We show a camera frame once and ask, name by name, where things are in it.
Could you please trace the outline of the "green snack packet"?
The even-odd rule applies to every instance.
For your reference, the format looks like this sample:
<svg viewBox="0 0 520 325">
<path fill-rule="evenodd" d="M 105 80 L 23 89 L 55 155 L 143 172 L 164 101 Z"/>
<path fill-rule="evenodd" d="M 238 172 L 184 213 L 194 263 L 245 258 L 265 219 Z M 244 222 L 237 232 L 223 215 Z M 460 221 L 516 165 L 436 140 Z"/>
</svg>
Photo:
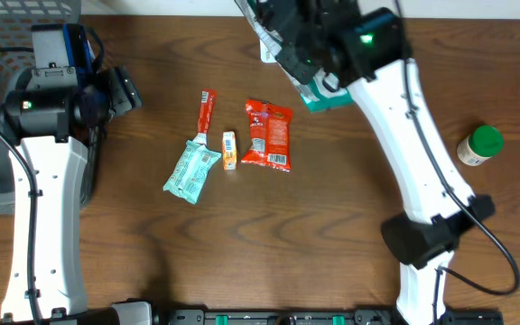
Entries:
<svg viewBox="0 0 520 325">
<path fill-rule="evenodd" d="M 277 32 L 268 32 L 258 21 L 259 15 L 255 12 L 257 8 L 256 1 L 235 0 L 235 3 L 258 36 L 259 44 L 261 39 L 270 38 L 280 45 L 281 50 L 278 54 L 283 52 L 282 37 Z M 353 100 L 345 89 L 341 89 L 337 92 L 330 92 L 324 88 L 322 85 L 322 81 L 324 80 L 323 70 L 319 70 L 307 84 L 302 84 L 297 78 L 286 72 L 283 65 L 278 60 L 276 63 L 266 64 L 272 64 L 281 68 L 284 75 L 292 82 L 292 85 L 299 92 L 303 104 L 311 113 L 353 104 Z"/>
</svg>

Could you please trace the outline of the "red snack stick packet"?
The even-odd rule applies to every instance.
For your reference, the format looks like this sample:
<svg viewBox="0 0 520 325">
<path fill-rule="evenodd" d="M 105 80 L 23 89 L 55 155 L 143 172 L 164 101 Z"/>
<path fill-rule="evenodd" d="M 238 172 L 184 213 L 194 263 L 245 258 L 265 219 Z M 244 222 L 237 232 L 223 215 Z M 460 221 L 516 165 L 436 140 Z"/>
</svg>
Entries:
<svg viewBox="0 0 520 325">
<path fill-rule="evenodd" d="M 197 134 L 193 141 L 197 144 L 208 143 L 208 130 L 211 116 L 217 99 L 217 92 L 213 89 L 203 89 L 201 92 L 200 112 L 197 123 Z"/>
</svg>

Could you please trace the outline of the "orange red snack pouch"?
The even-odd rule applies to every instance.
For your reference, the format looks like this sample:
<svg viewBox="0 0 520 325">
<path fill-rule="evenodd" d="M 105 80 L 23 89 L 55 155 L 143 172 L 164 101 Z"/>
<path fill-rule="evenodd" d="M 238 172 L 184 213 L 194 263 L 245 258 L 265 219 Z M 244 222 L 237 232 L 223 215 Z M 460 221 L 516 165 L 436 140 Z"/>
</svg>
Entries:
<svg viewBox="0 0 520 325">
<path fill-rule="evenodd" d="M 249 98 L 246 101 L 251 147 L 242 163 L 291 170 L 289 126 L 293 111 L 268 102 Z"/>
</svg>

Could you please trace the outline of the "pale green wipes packet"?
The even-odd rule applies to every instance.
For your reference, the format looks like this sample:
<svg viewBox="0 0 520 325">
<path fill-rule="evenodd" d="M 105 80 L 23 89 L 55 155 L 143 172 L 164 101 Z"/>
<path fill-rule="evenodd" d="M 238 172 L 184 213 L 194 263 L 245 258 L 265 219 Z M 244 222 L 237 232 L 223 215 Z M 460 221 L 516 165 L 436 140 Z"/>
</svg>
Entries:
<svg viewBox="0 0 520 325">
<path fill-rule="evenodd" d="M 162 190 L 169 191 L 190 204 L 196 204 L 210 168 L 220 157 L 220 153 L 209 150 L 205 144 L 188 140 L 185 150 Z"/>
</svg>

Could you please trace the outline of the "small orange juice box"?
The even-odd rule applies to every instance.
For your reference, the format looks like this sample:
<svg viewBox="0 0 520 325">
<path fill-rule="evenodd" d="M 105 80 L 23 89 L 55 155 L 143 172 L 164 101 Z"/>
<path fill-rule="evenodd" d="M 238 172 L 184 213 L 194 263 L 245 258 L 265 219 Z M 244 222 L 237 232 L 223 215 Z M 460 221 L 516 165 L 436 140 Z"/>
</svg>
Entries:
<svg viewBox="0 0 520 325">
<path fill-rule="evenodd" d="M 222 135 L 223 168 L 233 171 L 237 168 L 237 143 L 234 131 L 226 131 Z"/>
</svg>

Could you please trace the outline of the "green lid white jar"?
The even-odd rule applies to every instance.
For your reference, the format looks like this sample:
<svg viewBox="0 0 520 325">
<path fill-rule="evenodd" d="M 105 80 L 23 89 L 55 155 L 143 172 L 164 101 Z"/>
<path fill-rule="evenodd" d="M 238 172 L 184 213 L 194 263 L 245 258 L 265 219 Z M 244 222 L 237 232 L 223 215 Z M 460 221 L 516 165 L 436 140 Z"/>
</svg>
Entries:
<svg viewBox="0 0 520 325">
<path fill-rule="evenodd" d="M 479 166 L 498 155 L 504 145 L 504 137 L 498 129 L 491 125 L 482 125 L 458 144 L 457 155 L 462 163 Z"/>
</svg>

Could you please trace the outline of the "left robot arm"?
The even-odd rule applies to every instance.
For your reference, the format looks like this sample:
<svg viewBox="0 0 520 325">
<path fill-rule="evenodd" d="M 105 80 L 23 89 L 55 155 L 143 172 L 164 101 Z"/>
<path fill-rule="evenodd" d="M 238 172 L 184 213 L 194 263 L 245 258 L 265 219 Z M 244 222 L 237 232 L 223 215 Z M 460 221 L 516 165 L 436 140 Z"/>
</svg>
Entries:
<svg viewBox="0 0 520 325">
<path fill-rule="evenodd" d="M 92 311 L 80 265 L 79 214 L 89 153 L 103 126 L 141 106 L 127 71 L 102 69 L 94 32 L 78 23 L 31 29 L 35 65 L 1 107 L 14 176 L 12 270 L 4 324 L 155 324 L 147 301 Z"/>
</svg>

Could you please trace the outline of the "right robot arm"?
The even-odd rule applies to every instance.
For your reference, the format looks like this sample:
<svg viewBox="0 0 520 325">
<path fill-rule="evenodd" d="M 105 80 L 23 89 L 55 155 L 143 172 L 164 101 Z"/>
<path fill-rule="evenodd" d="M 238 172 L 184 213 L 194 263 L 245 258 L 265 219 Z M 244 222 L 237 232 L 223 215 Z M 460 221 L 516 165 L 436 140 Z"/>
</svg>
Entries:
<svg viewBox="0 0 520 325">
<path fill-rule="evenodd" d="M 400 265 L 396 324 L 498 324 L 497 313 L 455 312 L 444 282 L 461 236 L 494 203 L 464 181 L 426 106 L 402 19 L 354 1 L 242 1 L 239 8 L 312 111 L 357 105 L 372 126 L 404 209 L 382 224 Z"/>
</svg>

